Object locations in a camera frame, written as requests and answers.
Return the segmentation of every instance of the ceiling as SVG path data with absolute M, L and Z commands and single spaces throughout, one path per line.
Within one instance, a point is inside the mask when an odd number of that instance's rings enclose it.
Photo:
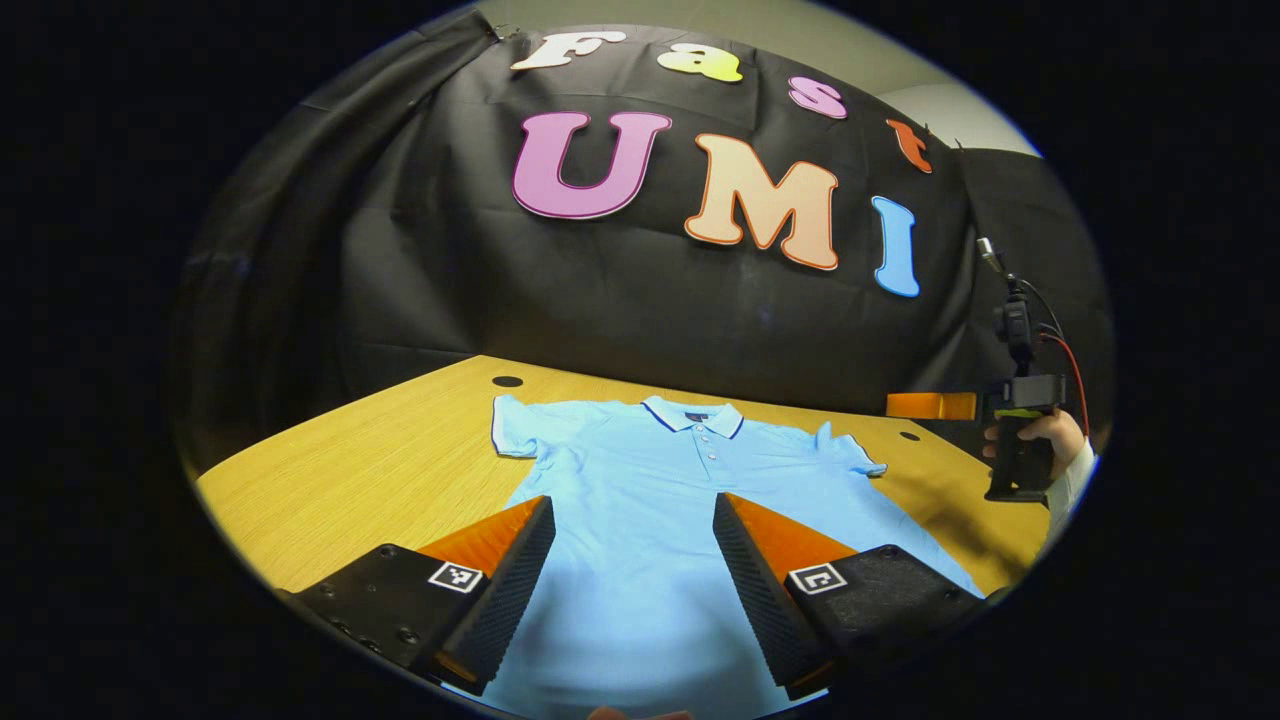
M 602 23 L 704 32 L 804 63 L 870 95 L 956 82 L 849 15 L 804 0 L 480 0 L 475 6 L 492 24 L 524 31 Z

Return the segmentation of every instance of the orange object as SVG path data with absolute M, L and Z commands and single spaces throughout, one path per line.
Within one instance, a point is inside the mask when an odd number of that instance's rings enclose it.
M 724 493 L 733 512 L 742 520 L 751 542 L 769 564 L 778 584 L 786 582 L 787 573 L 812 568 L 856 555 L 858 551 L 838 543 L 813 528 L 774 512 L 763 505 L 744 500 L 731 492 Z
M 978 395 L 973 392 L 900 392 L 888 396 L 884 414 L 914 420 L 974 420 Z
M 479 523 L 444 536 L 419 548 L 419 552 L 436 560 L 456 562 L 463 568 L 475 568 L 493 578 L 502 557 L 511 550 L 511 543 L 516 541 L 520 530 L 525 529 L 525 523 L 532 516 L 538 503 L 544 500 L 547 496 L 538 496 L 515 507 L 508 507 L 497 515 L 490 515 Z

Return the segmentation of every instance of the hand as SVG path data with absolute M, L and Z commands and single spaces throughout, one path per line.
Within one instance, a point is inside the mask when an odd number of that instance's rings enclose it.
M 631 720 L 621 710 L 614 710 L 612 707 L 596 707 L 586 716 L 586 720 Z M 681 710 L 678 712 L 668 712 L 666 715 L 658 715 L 648 719 L 637 720 L 694 720 L 694 715 L 687 710 Z
M 992 441 L 1000 438 L 1000 425 L 987 428 L 983 437 Z M 1071 460 L 1075 460 L 1075 456 L 1084 447 L 1084 433 L 1080 432 L 1080 425 L 1076 425 L 1075 418 L 1061 407 L 1055 407 L 1052 415 L 1038 418 L 1032 424 L 1018 430 L 1018 437 L 1024 441 L 1044 438 L 1052 443 L 1053 466 L 1050 470 L 1050 478 L 1055 480 L 1062 477 L 1066 466 L 1071 464 Z M 983 446 L 982 456 L 995 457 L 996 446 Z

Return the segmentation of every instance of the wooden table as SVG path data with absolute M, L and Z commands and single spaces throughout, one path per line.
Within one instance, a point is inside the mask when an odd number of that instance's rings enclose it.
M 498 387 L 515 375 L 524 384 Z M 375 546 L 417 548 L 499 511 L 532 466 L 489 439 L 493 397 L 521 402 L 732 402 L 753 420 L 852 434 L 888 465 L 874 486 L 909 512 L 984 593 L 1019 580 L 1048 529 L 1034 503 L 982 498 L 988 468 L 896 418 L 824 413 L 609 380 L 477 356 L 270 437 L 197 479 L 210 514 L 271 587 L 301 591 Z M 909 439 L 901 433 L 918 437 Z

